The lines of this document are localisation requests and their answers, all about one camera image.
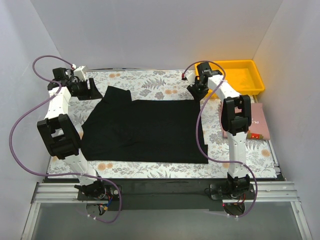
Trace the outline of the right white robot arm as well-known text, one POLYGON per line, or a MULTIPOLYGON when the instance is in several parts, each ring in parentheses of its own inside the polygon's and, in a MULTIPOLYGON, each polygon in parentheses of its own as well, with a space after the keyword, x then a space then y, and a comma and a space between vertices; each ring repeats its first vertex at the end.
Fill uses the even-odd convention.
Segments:
POLYGON ((226 80, 226 71, 213 61, 196 61, 196 73, 187 74, 185 70, 182 80, 187 80, 187 90, 196 101, 202 100, 212 90, 221 101, 220 123, 227 133, 229 147, 229 167, 225 187, 221 193, 237 199, 250 188, 250 176, 246 165, 246 138, 252 124, 251 98, 237 92, 226 80))

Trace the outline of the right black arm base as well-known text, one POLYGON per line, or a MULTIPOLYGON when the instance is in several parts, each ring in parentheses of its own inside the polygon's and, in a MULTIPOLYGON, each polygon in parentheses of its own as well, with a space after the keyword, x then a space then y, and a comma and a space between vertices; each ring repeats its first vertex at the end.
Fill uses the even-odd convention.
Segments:
POLYGON ((243 193, 230 193, 222 185, 209 185, 208 195, 212 200, 253 200, 255 196, 255 190, 252 184, 249 186, 249 190, 243 193))

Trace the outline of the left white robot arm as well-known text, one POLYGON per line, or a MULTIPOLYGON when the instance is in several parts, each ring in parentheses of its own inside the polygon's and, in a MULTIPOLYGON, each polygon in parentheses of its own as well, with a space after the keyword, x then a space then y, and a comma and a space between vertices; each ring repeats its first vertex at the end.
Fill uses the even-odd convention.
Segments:
POLYGON ((68 112, 72 97, 80 101, 101 99, 94 79, 86 79, 86 67, 76 69, 63 67, 53 69, 53 81, 47 90, 51 100, 44 120, 37 122, 37 129, 48 153, 67 164, 77 174, 76 189, 85 196, 101 200, 106 196, 106 187, 81 152, 81 137, 68 112))

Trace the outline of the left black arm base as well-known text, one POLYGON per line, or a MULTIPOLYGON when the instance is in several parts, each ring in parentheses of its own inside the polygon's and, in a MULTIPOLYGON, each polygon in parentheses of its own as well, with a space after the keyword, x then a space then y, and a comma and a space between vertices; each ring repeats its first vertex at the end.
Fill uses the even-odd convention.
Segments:
POLYGON ((119 193, 122 192, 122 186, 117 185, 118 189, 112 184, 105 184, 104 187, 100 187, 98 190, 94 190, 92 194, 86 195, 80 185, 74 185, 74 188, 78 190, 77 199, 80 201, 119 201, 119 193))

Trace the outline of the black t shirt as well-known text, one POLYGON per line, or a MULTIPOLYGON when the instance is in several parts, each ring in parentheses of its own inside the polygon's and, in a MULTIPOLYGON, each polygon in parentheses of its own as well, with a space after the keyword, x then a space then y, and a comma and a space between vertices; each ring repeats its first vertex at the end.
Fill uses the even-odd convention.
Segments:
POLYGON ((208 164, 195 100, 132 100, 108 86, 83 123, 81 151, 87 161, 208 164))

